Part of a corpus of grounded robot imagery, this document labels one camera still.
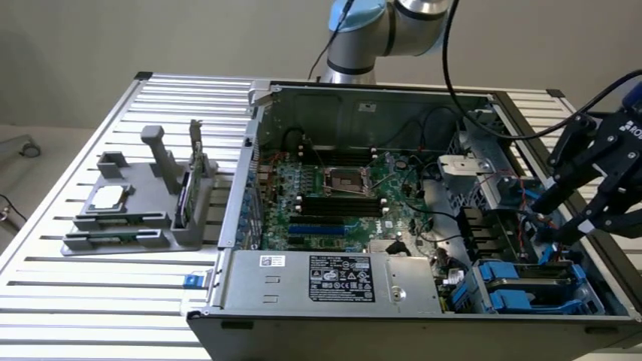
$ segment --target gray plastic part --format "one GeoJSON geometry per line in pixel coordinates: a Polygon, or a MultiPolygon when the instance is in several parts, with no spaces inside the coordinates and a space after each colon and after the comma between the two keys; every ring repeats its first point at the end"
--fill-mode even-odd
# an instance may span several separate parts
{"type": "Polygon", "coordinates": [[[123,178],[120,168],[127,167],[127,160],[120,152],[104,152],[99,158],[100,174],[106,178],[123,178]]]}
{"type": "Polygon", "coordinates": [[[80,215],[75,217],[75,228],[63,237],[62,254],[171,252],[199,250],[214,188],[218,164],[203,155],[204,167],[194,200],[194,214],[184,229],[176,228],[176,205],[180,198],[182,181],[188,162],[176,163],[166,151],[159,137],[163,128],[147,126],[143,141],[150,142],[158,163],[128,164],[120,152],[104,153],[99,161],[99,177],[80,215]],[[176,184],[175,193],[168,189],[176,184]],[[96,193],[104,187],[123,187],[114,208],[95,209],[96,193]],[[127,241],[106,241],[106,238],[127,241]]]}
{"type": "Polygon", "coordinates": [[[162,126],[146,126],[140,132],[140,140],[150,146],[154,159],[156,160],[152,166],[155,174],[163,177],[168,192],[171,194],[179,194],[180,182],[176,181],[176,161],[174,160],[172,154],[164,149],[163,135],[164,130],[162,126]]]}

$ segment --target power cable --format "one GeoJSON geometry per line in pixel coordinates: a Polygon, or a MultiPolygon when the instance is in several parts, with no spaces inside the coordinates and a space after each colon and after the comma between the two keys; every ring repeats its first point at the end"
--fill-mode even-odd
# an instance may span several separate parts
{"type": "Polygon", "coordinates": [[[16,208],[16,206],[14,205],[14,203],[11,202],[11,200],[7,198],[7,196],[0,193],[0,197],[4,198],[4,200],[7,201],[7,204],[10,205],[10,207],[14,208],[14,211],[16,212],[16,214],[18,214],[18,215],[20,216],[20,218],[27,222],[27,217],[24,217],[24,214],[20,213],[19,209],[16,208]]]}
{"type": "Polygon", "coordinates": [[[629,74],[626,74],[624,77],[621,77],[618,80],[616,80],[601,92],[600,94],[589,101],[589,103],[578,109],[578,111],[568,118],[565,119],[561,123],[555,124],[554,126],[546,128],[543,131],[537,132],[535,134],[531,135],[505,135],[491,128],[489,128],[486,125],[483,125],[475,118],[473,118],[467,111],[463,109],[462,103],[459,103],[457,93],[454,91],[453,87],[453,82],[450,80],[450,68],[449,68],[449,43],[450,43],[450,29],[453,28],[453,21],[454,21],[454,15],[458,10],[458,5],[459,5],[459,0],[453,1],[453,5],[450,7],[450,15],[446,20],[446,29],[443,32],[443,49],[442,49],[442,70],[443,70],[443,80],[446,81],[446,88],[450,93],[450,97],[453,98],[454,105],[457,109],[462,112],[462,115],[465,118],[469,119],[469,121],[478,127],[481,130],[483,130],[486,133],[490,135],[495,136],[497,138],[501,139],[507,139],[511,141],[529,141],[531,139],[537,139],[539,137],[543,137],[545,135],[551,134],[555,130],[562,129],[574,119],[576,117],[589,111],[596,105],[606,98],[606,96],[613,93],[613,91],[628,81],[634,79],[636,77],[640,77],[642,75],[642,69],[638,69],[636,71],[632,71],[629,74]]]}
{"type": "Polygon", "coordinates": [[[350,9],[353,8],[353,3],[354,3],[354,0],[349,0],[346,2],[346,6],[343,7],[342,18],[339,19],[338,27],[335,28],[335,30],[333,32],[333,35],[330,36],[330,40],[329,40],[329,43],[326,44],[326,47],[323,48],[323,50],[319,53],[319,56],[317,57],[317,60],[313,64],[313,68],[310,68],[309,80],[313,77],[314,69],[317,68],[317,65],[319,64],[319,61],[322,60],[323,54],[326,54],[326,51],[329,51],[330,45],[333,45],[334,39],[339,35],[339,29],[342,28],[343,22],[346,21],[350,9]]]}

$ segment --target blue pcie slot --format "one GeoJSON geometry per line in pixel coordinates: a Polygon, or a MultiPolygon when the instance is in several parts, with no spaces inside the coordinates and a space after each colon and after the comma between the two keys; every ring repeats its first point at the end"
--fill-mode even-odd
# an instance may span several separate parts
{"type": "Polygon", "coordinates": [[[343,227],[290,226],[289,233],[301,235],[345,235],[343,227]]]}

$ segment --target circuit board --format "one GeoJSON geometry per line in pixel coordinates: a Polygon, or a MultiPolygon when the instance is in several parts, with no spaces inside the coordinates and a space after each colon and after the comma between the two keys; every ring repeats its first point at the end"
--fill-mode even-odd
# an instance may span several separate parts
{"type": "Polygon", "coordinates": [[[329,174],[363,172],[363,167],[305,165],[290,155],[273,161],[271,166],[265,168],[267,172],[263,176],[262,249],[362,252],[373,240],[394,240],[399,234],[407,236],[411,228],[419,230],[429,221],[427,216],[414,211],[406,202],[422,210],[427,210],[427,207],[423,197],[417,198],[421,186],[417,171],[409,166],[409,157],[389,153],[366,168],[370,188],[367,195],[358,195],[354,188],[345,191],[334,188],[329,190],[326,184],[334,184],[333,175],[329,174]],[[301,215],[297,209],[301,195],[313,199],[341,198],[347,202],[363,198],[379,199],[386,202],[386,212],[382,217],[342,217],[343,230],[338,235],[294,234],[290,220],[301,215]]]}

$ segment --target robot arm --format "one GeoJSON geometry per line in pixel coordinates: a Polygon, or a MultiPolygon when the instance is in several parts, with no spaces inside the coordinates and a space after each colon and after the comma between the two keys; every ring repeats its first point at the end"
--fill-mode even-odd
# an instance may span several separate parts
{"type": "Polygon", "coordinates": [[[335,0],[326,83],[375,83],[379,56],[422,55],[439,42],[449,0],[335,0]]]}
{"type": "Polygon", "coordinates": [[[624,107],[601,122],[578,115],[566,127],[547,160],[554,173],[547,191],[531,206],[550,214],[573,192],[598,177],[596,198],[555,232],[553,241],[570,245],[594,229],[628,238],[642,236],[642,83],[624,107]]]}

